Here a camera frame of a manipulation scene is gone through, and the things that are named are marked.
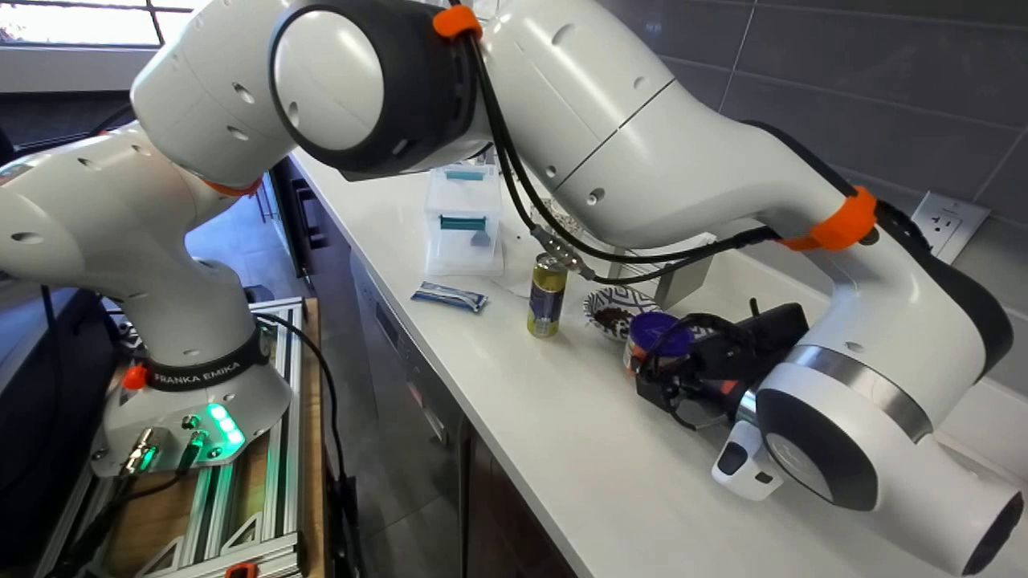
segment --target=orange band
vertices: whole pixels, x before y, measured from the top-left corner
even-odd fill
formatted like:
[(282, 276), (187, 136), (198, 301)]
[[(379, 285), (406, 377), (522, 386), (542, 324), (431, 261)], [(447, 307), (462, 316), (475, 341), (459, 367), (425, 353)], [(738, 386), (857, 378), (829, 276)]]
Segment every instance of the orange band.
[(221, 196), (254, 196), (257, 185), (261, 185), (261, 181), (254, 181), (254, 183), (248, 183), (248, 185), (220, 185), (220, 183), (210, 183), (210, 181), (206, 181), (206, 185), (212, 185), (212, 191), (221, 192)]
[(791, 251), (845, 251), (875, 232), (871, 191), (857, 185), (856, 196), (845, 196), (842, 208), (827, 222), (812, 224), (808, 238), (784, 238)]
[(479, 17), (469, 11), (469, 5), (449, 5), (449, 11), (444, 11), (444, 14), (437, 14), (435, 19), (431, 19), (431, 25), (437, 30), (437, 35), (444, 35), (444, 39), (459, 39), (459, 35), (483, 35), (483, 24), (479, 24)]

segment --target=wall outlet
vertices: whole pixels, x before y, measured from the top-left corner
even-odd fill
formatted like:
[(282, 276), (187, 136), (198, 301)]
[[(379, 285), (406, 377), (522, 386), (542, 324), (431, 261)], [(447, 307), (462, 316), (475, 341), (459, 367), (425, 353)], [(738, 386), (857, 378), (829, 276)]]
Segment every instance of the wall outlet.
[(932, 245), (932, 253), (945, 264), (956, 264), (971, 234), (987, 222), (989, 208), (971, 204), (943, 192), (927, 192), (914, 222)]

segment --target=black device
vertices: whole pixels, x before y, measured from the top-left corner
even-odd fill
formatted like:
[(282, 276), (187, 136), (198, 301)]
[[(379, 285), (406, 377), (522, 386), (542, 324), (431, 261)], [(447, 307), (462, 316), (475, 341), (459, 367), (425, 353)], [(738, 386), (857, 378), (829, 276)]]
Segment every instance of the black device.
[(666, 341), (675, 331), (691, 331), (695, 346), (673, 362), (658, 353), (666, 341), (650, 349), (635, 373), (635, 391), (691, 429), (731, 422), (744, 395), (796, 346), (808, 329), (796, 301), (756, 310), (738, 324), (717, 316), (684, 316)]

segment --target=can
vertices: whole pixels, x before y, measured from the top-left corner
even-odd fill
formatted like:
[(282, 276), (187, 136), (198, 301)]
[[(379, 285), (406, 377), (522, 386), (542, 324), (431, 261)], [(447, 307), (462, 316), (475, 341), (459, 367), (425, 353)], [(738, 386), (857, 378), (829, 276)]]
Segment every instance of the can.
[(535, 270), (535, 288), (529, 288), (529, 316), (526, 316), (526, 331), (535, 336), (555, 336), (566, 285), (569, 285), (569, 267), (564, 267), (554, 253), (541, 253)]

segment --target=cylindrical container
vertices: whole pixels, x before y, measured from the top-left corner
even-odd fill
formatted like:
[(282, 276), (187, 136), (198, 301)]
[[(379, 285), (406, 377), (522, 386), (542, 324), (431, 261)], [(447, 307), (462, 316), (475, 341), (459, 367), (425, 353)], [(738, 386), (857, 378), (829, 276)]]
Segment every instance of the cylindrical container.
[(655, 353), (655, 362), (681, 361), (695, 346), (695, 331), (677, 329), (675, 316), (642, 310), (633, 318), (624, 343), (624, 369), (641, 373), (646, 353)]
[(526, 331), (535, 336), (555, 336), (566, 285), (569, 285), (569, 270), (554, 253), (541, 253), (535, 270), (535, 288), (529, 288), (529, 316), (526, 316)]

